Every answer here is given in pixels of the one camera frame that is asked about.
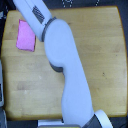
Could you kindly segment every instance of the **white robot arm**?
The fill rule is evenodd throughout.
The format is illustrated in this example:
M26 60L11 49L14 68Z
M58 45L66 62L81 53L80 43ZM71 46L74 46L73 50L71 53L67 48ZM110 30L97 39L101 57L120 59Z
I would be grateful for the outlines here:
M52 67L63 71L65 87L61 105L64 124L112 128L102 110L94 113L88 83L68 24L52 18L42 0L13 1L38 39L44 41L46 56Z

